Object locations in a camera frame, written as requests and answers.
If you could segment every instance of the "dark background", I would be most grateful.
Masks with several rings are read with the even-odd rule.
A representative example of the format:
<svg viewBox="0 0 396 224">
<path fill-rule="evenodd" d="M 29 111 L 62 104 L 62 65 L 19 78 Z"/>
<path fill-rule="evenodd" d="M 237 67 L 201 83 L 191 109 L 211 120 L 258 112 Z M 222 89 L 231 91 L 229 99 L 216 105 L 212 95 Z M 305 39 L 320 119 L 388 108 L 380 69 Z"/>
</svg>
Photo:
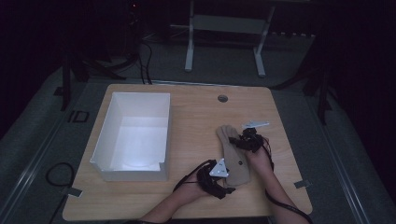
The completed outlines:
<svg viewBox="0 0 396 224">
<path fill-rule="evenodd" d="M 0 136 L 18 118 L 43 81 L 61 66 L 63 49 L 78 49 L 103 60 L 109 59 L 113 49 L 117 51 L 118 46 L 109 44 L 107 34 L 125 28 L 129 19 L 121 15 L 127 15 L 123 14 L 126 1 L 112 1 L 114 7 L 108 11 L 97 10 L 100 2 L 1 1 Z M 248 2 L 251 7 L 247 6 L 246 10 L 239 9 L 238 1 L 196 2 L 199 2 L 198 11 L 210 13 L 215 8 L 219 12 L 228 7 L 223 11 L 225 14 L 261 16 L 260 11 L 255 11 L 257 2 L 254 1 Z M 325 34 L 318 36 L 322 41 L 317 43 L 317 50 L 311 52 L 308 64 L 321 64 L 320 56 L 332 52 L 331 86 L 395 202 L 396 2 L 323 0 L 276 4 L 272 32 Z M 168 35 L 170 23 L 188 24 L 189 1 L 147 0 L 141 6 L 142 20 L 164 37 Z M 99 26 L 103 18 L 113 20 L 105 20 L 107 25 Z"/>
</svg>

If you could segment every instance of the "white tag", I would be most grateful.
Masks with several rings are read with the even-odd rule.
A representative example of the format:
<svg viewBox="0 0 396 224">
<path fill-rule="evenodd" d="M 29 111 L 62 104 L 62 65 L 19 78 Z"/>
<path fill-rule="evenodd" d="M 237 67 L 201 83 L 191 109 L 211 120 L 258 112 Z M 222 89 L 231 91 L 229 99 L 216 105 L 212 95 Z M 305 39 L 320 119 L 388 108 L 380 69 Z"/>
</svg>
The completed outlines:
<svg viewBox="0 0 396 224">
<path fill-rule="evenodd" d="M 256 127 L 261 127 L 261 126 L 265 126 L 265 125 L 269 125 L 270 122 L 268 121 L 253 121 L 251 120 L 249 123 L 247 124 L 243 124 L 242 128 L 246 129 L 246 128 L 256 128 Z"/>
<path fill-rule="evenodd" d="M 227 168 L 225 167 L 224 158 L 222 158 L 209 173 L 211 176 L 227 177 Z"/>
</svg>

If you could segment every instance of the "gray carpet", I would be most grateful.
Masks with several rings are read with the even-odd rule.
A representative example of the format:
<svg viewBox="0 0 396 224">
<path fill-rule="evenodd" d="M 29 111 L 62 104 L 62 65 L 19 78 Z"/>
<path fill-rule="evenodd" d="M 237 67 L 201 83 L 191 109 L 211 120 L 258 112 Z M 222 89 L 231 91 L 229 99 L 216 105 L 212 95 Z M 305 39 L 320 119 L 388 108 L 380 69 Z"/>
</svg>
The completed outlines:
<svg viewBox="0 0 396 224">
<path fill-rule="evenodd" d="M 305 37 L 268 37 L 262 54 L 267 77 L 257 77 L 253 53 L 247 48 L 195 48 L 192 72 L 184 72 L 187 47 L 179 44 L 149 42 L 152 57 L 149 73 L 154 84 L 167 81 L 181 83 L 221 84 L 238 86 L 273 86 L 292 77 L 303 59 L 312 39 Z M 149 49 L 142 47 L 142 59 L 149 58 Z M 115 81 L 92 72 L 88 83 L 73 83 L 71 105 L 60 111 L 62 98 L 53 96 L 61 85 L 61 73 L 53 74 L 37 93 L 34 100 L 2 139 L 1 153 L 1 207 L 17 184 L 23 170 L 37 152 L 46 152 L 37 173 L 31 175 L 25 192 L 19 196 L 8 211 L 5 223 L 48 223 L 60 203 L 62 187 L 53 187 L 46 181 L 48 169 L 62 161 L 71 163 L 77 170 L 83 150 L 87 144 L 98 108 L 110 83 L 136 83 L 140 74 L 136 65 L 121 76 L 126 81 Z M 359 137 L 351 126 L 347 115 L 332 99 L 332 110 L 326 112 L 327 126 L 318 121 L 315 110 L 318 97 L 302 94 L 304 81 L 283 91 L 273 91 L 280 117 L 285 126 L 294 156 L 304 180 L 312 186 L 307 188 L 313 204 L 310 215 L 314 223 L 395 223 L 396 209 L 380 183 L 365 154 Z M 72 111 L 88 111 L 86 123 L 68 122 Z M 347 191 L 340 181 L 334 151 L 350 177 L 354 193 L 359 196 L 364 210 L 359 219 L 352 209 Z M 67 182 L 68 173 L 59 169 L 51 176 L 54 180 Z M 265 223 L 265 218 L 176 220 L 175 223 Z M 122 220 L 76 222 L 76 223 L 121 223 Z M 53 223 L 71 223 L 62 219 L 62 208 Z"/>
</svg>

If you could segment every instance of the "table leg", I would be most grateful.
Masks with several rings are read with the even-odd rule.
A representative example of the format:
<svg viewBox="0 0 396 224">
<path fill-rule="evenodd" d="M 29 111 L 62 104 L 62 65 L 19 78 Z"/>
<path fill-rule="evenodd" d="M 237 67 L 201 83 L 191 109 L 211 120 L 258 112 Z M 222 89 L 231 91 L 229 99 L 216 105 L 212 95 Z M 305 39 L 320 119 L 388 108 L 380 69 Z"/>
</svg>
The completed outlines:
<svg viewBox="0 0 396 224">
<path fill-rule="evenodd" d="M 186 65 L 184 70 L 190 72 L 192 70 L 192 59 L 194 56 L 194 1 L 190 0 L 190 26 L 189 26 L 189 45 L 187 47 Z"/>
<path fill-rule="evenodd" d="M 256 61 L 257 72 L 259 77 L 265 77 L 264 65 L 262 63 L 262 47 L 264 46 L 265 37 L 268 35 L 268 29 L 270 27 L 271 19 L 274 16 L 275 7 L 271 7 L 267 17 L 267 21 L 262 26 L 262 38 L 257 47 L 253 48 L 254 59 Z"/>
</svg>

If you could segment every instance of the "floor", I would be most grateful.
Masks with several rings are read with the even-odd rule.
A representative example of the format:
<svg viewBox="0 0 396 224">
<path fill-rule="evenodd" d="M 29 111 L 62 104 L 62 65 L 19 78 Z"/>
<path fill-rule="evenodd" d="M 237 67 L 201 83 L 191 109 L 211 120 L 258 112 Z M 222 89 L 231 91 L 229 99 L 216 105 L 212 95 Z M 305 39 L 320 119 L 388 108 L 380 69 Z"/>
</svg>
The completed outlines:
<svg viewBox="0 0 396 224">
<path fill-rule="evenodd" d="M 173 30 L 173 41 L 163 43 L 147 34 L 140 55 L 149 61 L 153 84 L 203 84 L 271 87 L 292 77 L 313 38 L 270 35 L 262 54 L 267 77 L 258 77 L 251 46 L 207 43 L 213 34 L 200 33 L 194 65 L 184 71 L 186 31 Z M 86 83 L 72 82 L 72 102 L 60 111 L 62 69 L 49 76 L 1 141 L 1 223 L 122 223 L 123 220 L 67 222 L 62 218 L 62 187 L 54 187 L 46 174 L 58 162 L 77 170 L 106 87 L 111 83 L 141 83 L 138 63 L 115 71 L 118 81 L 90 70 Z M 332 110 L 327 125 L 316 116 L 318 97 L 304 96 L 305 80 L 285 90 L 273 91 L 294 156 L 307 187 L 315 223 L 395 223 L 396 209 L 376 175 L 364 147 L 345 111 L 329 97 Z M 68 121 L 73 111 L 89 111 L 86 123 Z M 67 170 L 57 170 L 54 181 L 67 182 Z M 175 223 L 263 223 L 266 218 L 235 220 L 176 220 Z"/>
</svg>

